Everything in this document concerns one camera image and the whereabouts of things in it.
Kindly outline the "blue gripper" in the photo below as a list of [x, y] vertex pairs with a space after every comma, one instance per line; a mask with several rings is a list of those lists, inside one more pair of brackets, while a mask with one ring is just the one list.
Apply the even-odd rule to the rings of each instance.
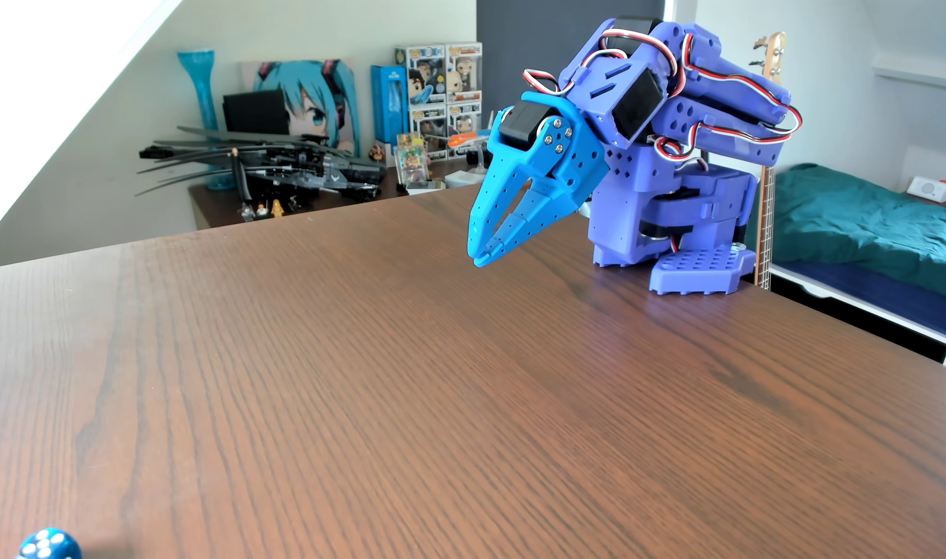
[[522, 93], [494, 120], [488, 148], [491, 166], [468, 227], [468, 255], [479, 268], [573, 213], [608, 172], [582, 111], [557, 95]]

